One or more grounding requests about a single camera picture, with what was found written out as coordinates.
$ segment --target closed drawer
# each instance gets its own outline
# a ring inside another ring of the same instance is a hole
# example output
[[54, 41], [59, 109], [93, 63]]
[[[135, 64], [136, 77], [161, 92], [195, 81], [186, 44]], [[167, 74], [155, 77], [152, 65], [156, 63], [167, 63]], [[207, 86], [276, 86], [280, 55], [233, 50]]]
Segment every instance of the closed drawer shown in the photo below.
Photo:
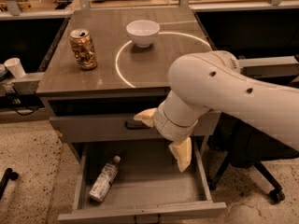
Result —
[[[161, 135], [155, 128], [149, 128], [133, 120], [133, 113], [52, 117], [50, 123], [66, 143], [97, 142], [111, 140], [155, 139]], [[219, 120], [220, 112], [209, 112], [199, 119], [193, 134], [211, 135]]]
[[[84, 144], [74, 207], [61, 223], [165, 223], [215, 217], [225, 203], [213, 203], [197, 145], [192, 164], [178, 170], [164, 139]], [[104, 164], [121, 156], [120, 171], [103, 203], [88, 192]]]

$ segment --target floor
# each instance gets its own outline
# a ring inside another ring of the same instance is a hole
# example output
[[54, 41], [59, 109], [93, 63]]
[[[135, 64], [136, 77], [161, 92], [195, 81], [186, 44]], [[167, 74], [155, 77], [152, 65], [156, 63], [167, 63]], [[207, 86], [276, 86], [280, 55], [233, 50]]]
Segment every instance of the floor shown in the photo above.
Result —
[[[62, 144], [48, 122], [46, 111], [29, 116], [0, 112], [0, 176], [10, 167], [19, 174], [9, 180], [0, 201], [0, 223], [56, 224], [61, 213], [70, 213], [76, 186], [78, 162]], [[224, 153], [206, 151], [207, 175], [214, 175]], [[226, 202], [219, 217], [175, 221], [197, 223], [298, 223], [299, 159], [265, 163], [284, 188], [286, 200], [274, 204], [267, 197], [271, 185], [254, 168], [229, 166], [214, 202]]]

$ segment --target plastic bottle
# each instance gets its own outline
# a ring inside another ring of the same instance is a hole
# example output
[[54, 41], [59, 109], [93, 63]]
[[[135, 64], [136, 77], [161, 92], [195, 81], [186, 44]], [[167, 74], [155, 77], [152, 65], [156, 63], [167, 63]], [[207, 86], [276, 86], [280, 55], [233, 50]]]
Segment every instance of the plastic bottle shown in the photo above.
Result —
[[97, 177], [92, 189], [90, 190], [89, 195], [92, 199], [98, 201], [99, 203], [105, 199], [114, 181], [114, 178], [119, 172], [120, 161], [121, 158], [119, 156], [115, 156], [111, 162], [104, 166], [101, 174]]

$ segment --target cup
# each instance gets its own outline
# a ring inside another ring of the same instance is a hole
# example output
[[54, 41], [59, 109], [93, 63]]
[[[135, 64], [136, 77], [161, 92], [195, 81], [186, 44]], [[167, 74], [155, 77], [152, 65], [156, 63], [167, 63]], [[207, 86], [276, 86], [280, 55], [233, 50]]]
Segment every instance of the cup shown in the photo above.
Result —
[[4, 66], [10, 71], [15, 78], [21, 78], [26, 75], [22, 68], [19, 58], [10, 58], [4, 62]]

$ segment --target soda can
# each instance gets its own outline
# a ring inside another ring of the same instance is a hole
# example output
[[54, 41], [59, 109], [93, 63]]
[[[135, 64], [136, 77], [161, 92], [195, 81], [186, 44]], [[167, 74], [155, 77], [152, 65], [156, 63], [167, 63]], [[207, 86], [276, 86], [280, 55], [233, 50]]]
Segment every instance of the soda can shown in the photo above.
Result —
[[78, 66], [84, 70], [97, 66], [93, 40], [86, 29], [75, 29], [69, 36], [71, 47]]

